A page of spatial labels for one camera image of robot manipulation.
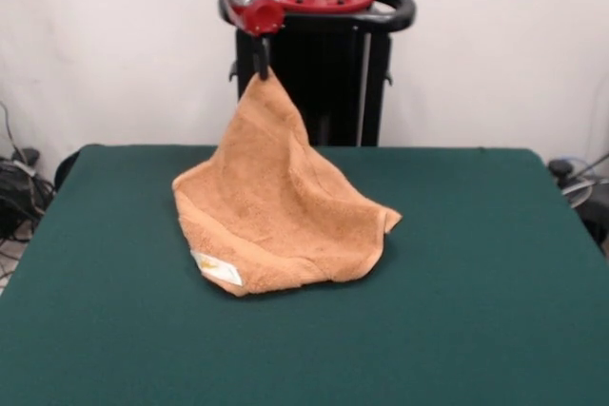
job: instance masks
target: green table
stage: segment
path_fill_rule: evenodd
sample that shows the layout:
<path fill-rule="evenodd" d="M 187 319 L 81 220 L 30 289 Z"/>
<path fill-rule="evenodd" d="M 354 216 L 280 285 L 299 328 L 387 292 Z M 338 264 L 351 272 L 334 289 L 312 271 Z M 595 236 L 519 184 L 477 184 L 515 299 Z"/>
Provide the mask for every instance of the green table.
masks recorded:
<path fill-rule="evenodd" d="M 171 195 L 211 152 L 85 149 L 0 297 L 1 404 L 609 404 L 609 270 L 532 153 L 324 149 L 403 213 L 382 260 L 238 300 Z"/>

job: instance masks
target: white tag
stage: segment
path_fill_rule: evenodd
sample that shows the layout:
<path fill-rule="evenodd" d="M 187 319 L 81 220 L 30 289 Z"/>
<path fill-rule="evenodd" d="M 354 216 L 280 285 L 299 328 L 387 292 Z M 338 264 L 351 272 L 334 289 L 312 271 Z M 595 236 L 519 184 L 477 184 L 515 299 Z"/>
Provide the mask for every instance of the white tag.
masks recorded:
<path fill-rule="evenodd" d="M 235 265 L 197 251 L 190 251 L 190 254 L 197 261 L 199 269 L 206 275 L 213 276 L 219 280 L 225 280 L 231 284 L 244 285 Z"/>

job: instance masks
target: black handle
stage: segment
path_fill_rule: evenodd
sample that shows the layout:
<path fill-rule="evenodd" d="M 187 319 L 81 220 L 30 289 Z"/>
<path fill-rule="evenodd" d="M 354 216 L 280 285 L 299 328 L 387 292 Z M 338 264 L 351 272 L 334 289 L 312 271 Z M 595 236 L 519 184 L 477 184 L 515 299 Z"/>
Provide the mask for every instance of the black handle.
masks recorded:
<path fill-rule="evenodd" d="M 357 13 L 295 13 L 285 14 L 285 28 L 305 32 L 340 32 L 345 30 L 359 30 L 370 33 L 390 33 L 408 29 L 415 21 L 417 5 L 414 0 L 376 0 L 381 4 L 395 9 L 390 12 L 375 10 L 360 11 Z M 226 6 L 220 0 L 220 14 L 228 23 Z"/>

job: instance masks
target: towel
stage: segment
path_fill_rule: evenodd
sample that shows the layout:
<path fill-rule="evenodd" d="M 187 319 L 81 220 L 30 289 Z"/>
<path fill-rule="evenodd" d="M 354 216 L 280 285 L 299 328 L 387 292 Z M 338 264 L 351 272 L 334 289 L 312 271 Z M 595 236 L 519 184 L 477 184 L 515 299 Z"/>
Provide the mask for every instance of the towel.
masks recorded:
<path fill-rule="evenodd" d="M 214 155 L 173 192 L 202 275 L 237 297 L 360 279 L 402 218 L 309 145 L 272 72 L 252 78 Z"/>

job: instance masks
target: white backdrop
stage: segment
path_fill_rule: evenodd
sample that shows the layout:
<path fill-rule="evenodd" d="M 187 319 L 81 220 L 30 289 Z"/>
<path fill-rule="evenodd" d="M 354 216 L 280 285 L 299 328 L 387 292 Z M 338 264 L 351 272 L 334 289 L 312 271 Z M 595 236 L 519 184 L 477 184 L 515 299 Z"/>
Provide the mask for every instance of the white backdrop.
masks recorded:
<path fill-rule="evenodd" d="M 609 149 L 608 0 L 416 1 L 384 145 Z M 87 143 L 216 143 L 233 59 L 216 0 L 0 0 L 0 98 L 47 174 Z"/>

